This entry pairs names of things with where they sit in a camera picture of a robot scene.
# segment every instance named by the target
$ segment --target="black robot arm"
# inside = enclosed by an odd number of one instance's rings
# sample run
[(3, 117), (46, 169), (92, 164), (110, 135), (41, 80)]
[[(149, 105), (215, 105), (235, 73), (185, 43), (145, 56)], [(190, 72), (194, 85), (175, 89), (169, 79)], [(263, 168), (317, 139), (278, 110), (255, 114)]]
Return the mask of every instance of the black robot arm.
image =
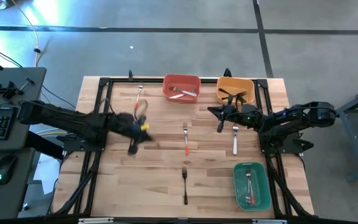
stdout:
[(129, 113), (80, 113), (59, 108), (42, 101), (24, 101), (18, 120), (22, 124), (46, 124), (77, 134), (88, 142), (103, 140), (106, 131), (134, 139), (136, 143), (151, 141), (152, 138), (142, 129), (145, 119), (136, 122)]
[(229, 96), (226, 105), (208, 107), (208, 110), (220, 120), (218, 132), (222, 131), (225, 121), (253, 128), (258, 133), (271, 131), (274, 135), (283, 136), (310, 127), (327, 127), (335, 122), (334, 106), (326, 102), (294, 105), (277, 113), (264, 115), (261, 110), (249, 104), (243, 105), (239, 112), (231, 101), (232, 96)]

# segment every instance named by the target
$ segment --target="concrete floor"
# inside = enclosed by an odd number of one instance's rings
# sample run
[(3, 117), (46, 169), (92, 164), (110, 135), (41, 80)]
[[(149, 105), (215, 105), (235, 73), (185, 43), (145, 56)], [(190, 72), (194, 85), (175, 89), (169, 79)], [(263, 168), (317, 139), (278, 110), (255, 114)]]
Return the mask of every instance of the concrete floor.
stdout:
[[(256, 29), (252, 0), (33, 0), (18, 1), (35, 25), (73, 27), (169, 27)], [(259, 0), (265, 29), (358, 30), (358, 0)], [(0, 11), (0, 26), (26, 26), (15, 8)], [(75, 104), (85, 75), (161, 76), (189, 73), (218, 77), (266, 77), (258, 34), (39, 32), (44, 85)], [(266, 35), (273, 75), (284, 78), (291, 104), (328, 101), (335, 107), (358, 92), (358, 35)], [(0, 31), (0, 50), (34, 66), (33, 32)], [(4, 67), (14, 67), (0, 58)], [(66, 105), (49, 96), (53, 103)], [(33, 127), (37, 131), (43, 127)], [(306, 175), (315, 213), (358, 221), (358, 182), (340, 120), (309, 129), (304, 139)], [(29, 188), (27, 215), (46, 211), (50, 197)]]

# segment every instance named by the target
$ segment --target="workbench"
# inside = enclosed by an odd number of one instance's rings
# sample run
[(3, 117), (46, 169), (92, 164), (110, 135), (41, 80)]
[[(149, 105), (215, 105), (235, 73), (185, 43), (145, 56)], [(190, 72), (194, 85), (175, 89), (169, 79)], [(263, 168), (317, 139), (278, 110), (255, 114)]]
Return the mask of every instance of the workbench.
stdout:
[[(93, 111), (99, 79), (84, 77), (78, 111)], [(273, 111), (289, 107), (284, 80), (268, 78), (267, 82)], [(137, 86), (138, 83), (113, 85), (111, 106), (116, 113), (133, 113)], [(265, 166), (265, 157), (253, 130), (239, 126), (236, 156), (232, 154), (232, 125), (227, 122), (222, 133), (216, 132), (219, 121), (207, 111), (208, 106), (219, 106), (216, 84), (201, 84), (196, 103), (168, 101), (162, 93), (162, 83), (144, 83), (140, 98), (149, 103), (147, 122), (155, 141), (141, 144), (138, 153), (129, 156), (130, 140), (108, 134), (99, 165), (92, 217), (274, 218), (272, 207), (262, 212), (246, 212), (236, 203), (234, 166), (250, 161)], [(184, 121), (189, 126), (188, 156), (185, 155)], [(78, 186), (83, 158), (84, 152), (74, 152), (63, 163), (52, 211), (61, 208)], [(313, 213), (302, 161), (292, 154), (282, 154), (282, 161), (288, 188), (303, 208)], [(182, 166), (188, 170), (188, 205), (183, 204)], [(81, 212), (88, 187), (89, 184), (84, 191)], [(284, 211), (278, 186), (277, 193)]]

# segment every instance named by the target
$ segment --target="black cable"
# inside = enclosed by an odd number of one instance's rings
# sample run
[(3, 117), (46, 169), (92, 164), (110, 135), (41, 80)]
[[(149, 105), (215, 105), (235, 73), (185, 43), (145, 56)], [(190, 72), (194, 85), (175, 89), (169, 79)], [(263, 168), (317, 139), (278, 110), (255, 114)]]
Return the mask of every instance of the black cable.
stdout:
[[(67, 157), (68, 157), (71, 153), (73, 153), (73, 151), (67, 152), (67, 153), (66, 153), (66, 156), (65, 156), (65, 157), (62, 159), (62, 161), (60, 162), (59, 173), (60, 173), (60, 169), (62, 168), (62, 165), (63, 165), (64, 161), (66, 161)], [(51, 209), (52, 209), (52, 202), (53, 202), (53, 198), (55, 197), (55, 191), (56, 191), (56, 186), (57, 186), (56, 184), (57, 184), (58, 179), (59, 179), (59, 178), (57, 178), (57, 179), (55, 180), (55, 183), (54, 183), (54, 185), (53, 185), (52, 199), (50, 200), (50, 203), (49, 203), (49, 206), (48, 206), (47, 215), (51, 212)]]
[(64, 100), (63, 98), (59, 97), (58, 95), (52, 93), (50, 90), (47, 89), (47, 87), (45, 87), (44, 85), (42, 85), (42, 88), (44, 88), (45, 90), (47, 90), (50, 94), (52, 94), (53, 96), (56, 96), (59, 100), (62, 100), (66, 103), (68, 103), (70, 106), (72, 106), (75, 109), (75, 106), (72, 105), (71, 103), (69, 103), (67, 100)]
[(100, 105), (102, 105), (102, 103), (105, 102), (105, 101), (107, 101), (107, 103), (109, 104), (109, 108), (110, 108), (111, 112), (114, 113), (114, 110), (112, 110), (112, 106), (111, 106), (111, 104), (110, 104), (110, 100), (107, 99), (107, 98), (105, 98), (105, 99), (103, 99), (102, 101), (100, 101), (98, 107), (100, 107)]
[(299, 159), (301, 159), (301, 161), (302, 161), (302, 164), (303, 164), (303, 169), (304, 170), (306, 170), (306, 167), (305, 167), (305, 162), (304, 162), (304, 160), (303, 160), (303, 158), (298, 154), (298, 153), (294, 153), (296, 156), (298, 156), (299, 157)]
[[(5, 60), (7, 60), (8, 62), (13, 63), (14, 65), (16, 65), (16, 66), (18, 66), (18, 67), (20, 67), (20, 68), (23, 67), (21, 64), (17, 63), (15, 60), (13, 60), (12, 58), (8, 57), (7, 55), (4, 55), (4, 54), (1, 53), (1, 52), (0, 52), (0, 54), (3, 55), (3, 56), (5, 56), (6, 58), (4, 58), (4, 57), (2, 57), (2, 58), (5, 59)], [(53, 96), (56, 96), (58, 99), (60, 99), (60, 100), (62, 100), (62, 101), (64, 101), (64, 102), (66, 102), (66, 103), (68, 103), (70, 106), (72, 106), (72, 107), (75, 109), (75, 106), (72, 105), (71, 103), (69, 103), (67, 100), (64, 100), (63, 98), (61, 98), (61, 97), (57, 96), (56, 94), (52, 93), (52, 92), (49, 91), (44, 85), (42, 85), (42, 87), (43, 87), (45, 90), (47, 90), (50, 94), (52, 94)]]
[(3, 55), (1, 55), (1, 54), (0, 54), (0, 57), (1, 57), (2, 59), (6, 60), (6, 61), (11, 62), (12, 64), (18, 66), (14, 61), (9, 60), (8, 58), (5, 58), (5, 57), (4, 57)]
[(43, 93), (43, 91), (42, 91), (42, 90), (41, 90), (41, 94), (42, 94), (42, 96), (44, 96), (44, 97), (45, 97), (45, 99), (47, 99), (48, 103), (50, 103), (49, 99), (47, 98), (47, 96), (45, 96), (45, 94)]
[(18, 67), (20, 67), (20, 68), (23, 67), (22, 65), (20, 65), (19, 63), (17, 63), (17, 62), (16, 62), (15, 60), (13, 60), (12, 58), (10, 58), (10, 57), (4, 55), (2, 52), (0, 52), (0, 54), (3, 55), (3, 56), (5, 56), (5, 57), (7, 57), (9, 60), (11, 60), (11, 62), (13, 62), (13, 63), (14, 63), (15, 65), (17, 65)]

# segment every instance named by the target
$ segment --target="desk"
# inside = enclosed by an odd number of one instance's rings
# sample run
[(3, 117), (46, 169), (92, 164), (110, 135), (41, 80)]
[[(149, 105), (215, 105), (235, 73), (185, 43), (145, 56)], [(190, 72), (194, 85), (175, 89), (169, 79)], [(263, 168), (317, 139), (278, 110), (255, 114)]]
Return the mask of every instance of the desk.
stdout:
[(17, 218), (22, 208), (34, 152), (32, 148), (0, 152), (0, 159), (10, 154), (17, 156), (12, 179), (6, 185), (0, 185), (0, 219)]
[[(24, 89), (23, 95), (16, 95), (12, 98), (12, 103), (17, 105), (20, 100), (38, 100), (42, 83), (44, 82), (46, 68), (4, 68), (0, 71), (0, 84), (6, 87), (9, 81), (12, 81), (16, 87), (20, 88), (26, 83), (25, 78), (29, 77), (35, 82), (35, 85), (28, 84)], [(0, 105), (7, 103), (0, 95)], [(24, 146), (29, 132), (30, 125), (20, 124), (15, 121), (11, 127), (9, 139), (0, 141), (0, 150), (16, 150)]]
[[(16, 95), (12, 98), (13, 105), (20, 100), (38, 100), (42, 83), (44, 82), (46, 68), (4, 68), (0, 71), (0, 84), (6, 87), (12, 81), (20, 88), (29, 77), (35, 85), (27, 85), (23, 95)], [(7, 103), (0, 95), (0, 105)], [(8, 154), (15, 154), (19, 159), (16, 162), (14, 175), (6, 185), (0, 185), (0, 219), (16, 218), (22, 207), (25, 195), (27, 179), (31, 169), (34, 149), (24, 148), (29, 125), (20, 124), (16, 119), (11, 127), (8, 140), (0, 141), (0, 159)]]
[[(93, 110), (99, 78), (84, 77), (78, 111)], [(288, 107), (283, 79), (267, 80), (273, 110)], [(116, 113), (133, 113), (136, 96), (137, 83), (115, 83), (112, 108)], [(156, 141), (140, 145), (138, 153), (131, 157), (127, 155), (129, 139), (109, 133), (100, 160), (91, 216), (273, 218), (272, 207), (263, 212), (245, 212), (237, 206), (233, 167), (245, 161), (265, 165), (265, 159), (259, 151), (257, 133), (245, 127), (239, 127), (238, 153), (232, 155), (232, 126), (226, 123), (223, 132), (217, 133), (218, 121), (206, 109), (219, 105), (215, 96), (216, 84), (202, 84), (197, 103), (169, 102), (162, 94), (161, 83), (145, 83), (141, 98), (149, 102), (147, 122)], [(184, 121), (189, 125), (189, 156), (184, 150)], [(63, 164), (53, 210), (61, 208), (77, 187), (83, 156), (83, 152), (75, 152)], [(282, 156), (289, 189), (313, 213), (301, 161), (293, 155)], [(182, 166), (188, 169), (188, 205), (183, 204)], [(278, 199), (284, 211), (280, 190)]]

